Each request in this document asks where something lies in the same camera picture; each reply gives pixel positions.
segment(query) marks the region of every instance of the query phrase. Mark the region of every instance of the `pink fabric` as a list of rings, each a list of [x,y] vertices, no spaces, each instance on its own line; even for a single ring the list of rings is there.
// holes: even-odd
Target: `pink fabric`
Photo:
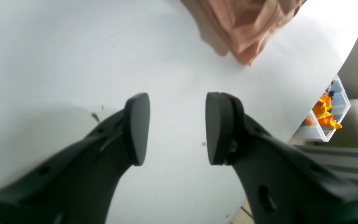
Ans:
[[[201,0],[237,59],[251,65],[306,0]]]

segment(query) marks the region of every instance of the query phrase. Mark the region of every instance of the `orange object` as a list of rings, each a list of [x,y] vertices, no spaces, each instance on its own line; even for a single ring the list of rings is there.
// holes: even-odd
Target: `orange object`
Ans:
[[[311,114],[308,114],[307,117],[305,118],[305,123],[307,126],[314,126],[314,120],[313,117],[311,116]]]
[[[201,0],[237,59],[251,65],[306,0]]]
[[[313,113],[318,119],[320,126],[331,126],[331,128],[340,129],[342,125],[338,124],[337,121],[333,119],[334,115],[328,112],[331,108],[331,97],[327,94],[323,94],[316,105],[314,105]]]

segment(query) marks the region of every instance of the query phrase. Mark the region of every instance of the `clear plastic container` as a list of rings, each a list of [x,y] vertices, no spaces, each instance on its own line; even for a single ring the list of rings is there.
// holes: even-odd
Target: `clear plastic container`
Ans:
[[[334,115],[333,119],[340,124],[346,113],[349,111],[351,104],[338,75],[336,75],[333,80],[331,90],[335,91],[331,101],[331,113]],[[293,138],[314,142],[328,142],[335,133],[336,129],[333,129],[330,126],[321,127],[313,111],[310,111],[307,116],[313,121],[314,125],[307,126],[305,123],[302,123],[295,132]]]

